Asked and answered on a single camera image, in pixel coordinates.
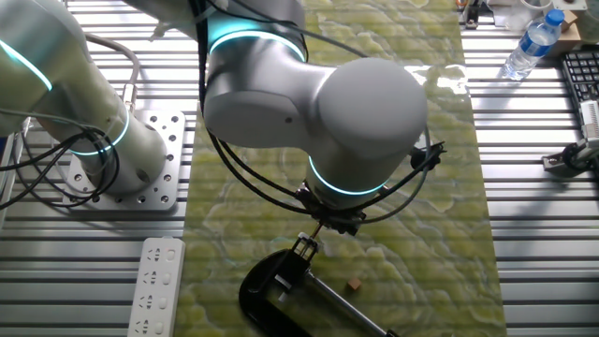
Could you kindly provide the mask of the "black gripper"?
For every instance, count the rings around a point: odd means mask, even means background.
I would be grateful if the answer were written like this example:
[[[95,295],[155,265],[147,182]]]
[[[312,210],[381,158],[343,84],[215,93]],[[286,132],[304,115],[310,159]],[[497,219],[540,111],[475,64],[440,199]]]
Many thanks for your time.
[[[319,224],[333,229],[339,234],[355,236],[361,227],[361,222],[366,218],[366,214],[362,210],[341,211],[331,209],[319,201],[305,185],[294,193],[294,197]]]

